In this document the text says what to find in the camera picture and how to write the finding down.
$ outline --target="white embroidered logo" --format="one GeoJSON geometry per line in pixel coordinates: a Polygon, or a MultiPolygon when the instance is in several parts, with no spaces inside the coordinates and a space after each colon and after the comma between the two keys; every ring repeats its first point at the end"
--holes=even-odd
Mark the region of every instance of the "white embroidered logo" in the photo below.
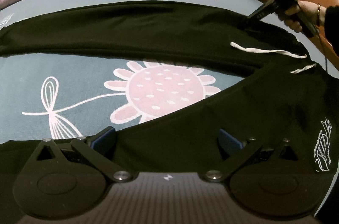
{"type": "Polygon", "coordinates": [[[314,148],[313,156],[316,159],[316,163],[321,171],[328,171],[331,164],[331,158],[329,156],[329,145],[331,143],[331,130],[332,125],[327,118],[325,121],[321,121],[324,130],[320,130],[317,144],[314,148]]]}

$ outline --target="bed sheet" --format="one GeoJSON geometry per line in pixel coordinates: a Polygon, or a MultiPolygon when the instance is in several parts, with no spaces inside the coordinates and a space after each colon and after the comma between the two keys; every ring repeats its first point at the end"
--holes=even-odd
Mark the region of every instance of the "bed sheet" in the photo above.
{"type": "MultiPolygon", "coordinates": [[[[0,11],[0,29],[41,14],[121,1],[143,0],[23,0],[0,11]]],[[[161,1],[220,7],[245,15],[261,5],[257,0],[161,1]]],[[[264,21],[286,28],[275,15],[264,21]]],[[[316,47],[302,34],[293,34],[312,60],[324,66],[316,47]]],[[[89,136],[107,126],[120,130],[181,109],[242,79],[177,65],[41,53],[1,57],[0,143],[89,136]]],[[[331,63],[328,70],[339,78],[331,63]]]]}

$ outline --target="human hand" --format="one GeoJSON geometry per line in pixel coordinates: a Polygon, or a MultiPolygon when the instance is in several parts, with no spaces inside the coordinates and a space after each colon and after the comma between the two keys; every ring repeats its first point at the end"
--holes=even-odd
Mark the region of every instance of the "human hand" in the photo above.
{"type": "MultiPolygon", "coordinates": [[[[300,12],[300,9],[305,13],[312,23],[316,24],[318,20],[318,5],[308,1],[298,1],[298,5],[290,7],[284,14],[277,14],[279,20],[284,21],[285,25],[294,30],[295,32],[301,32],[302,27],[298,21],[293,21],[289,16],[300,12]]],[[[324,7],[321,7],[321,14],[324,12],[324,7]]],[[[325,17],[321,16],[320,24],[323,25],[322,20],[325,17]]]]}

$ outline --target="wrist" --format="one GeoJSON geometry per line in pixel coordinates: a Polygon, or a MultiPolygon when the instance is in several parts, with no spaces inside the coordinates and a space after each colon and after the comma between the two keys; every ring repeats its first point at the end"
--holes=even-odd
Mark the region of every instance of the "wrist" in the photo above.
{"type": "Polygon", "coordinates": [[[320,16],[319,16],[320,26],[324,26],[325,25],[325,15],[326,15],[326,8],[321,6],[320,7],[320,16]]]}

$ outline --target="ribbed gray surface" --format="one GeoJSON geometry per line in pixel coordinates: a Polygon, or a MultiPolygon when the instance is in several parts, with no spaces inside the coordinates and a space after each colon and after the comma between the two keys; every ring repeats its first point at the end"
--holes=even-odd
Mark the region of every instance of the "ribbed gray surface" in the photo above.
{"type": "Polygon", "coordinates": [[[91,211],[61,221],[23,217],[18,224],[316,224],[312,217],[294,221],[258,218],[240,208],[221,184],[196,173],[140,173],[130,183],[115,184],[91,211]]]}

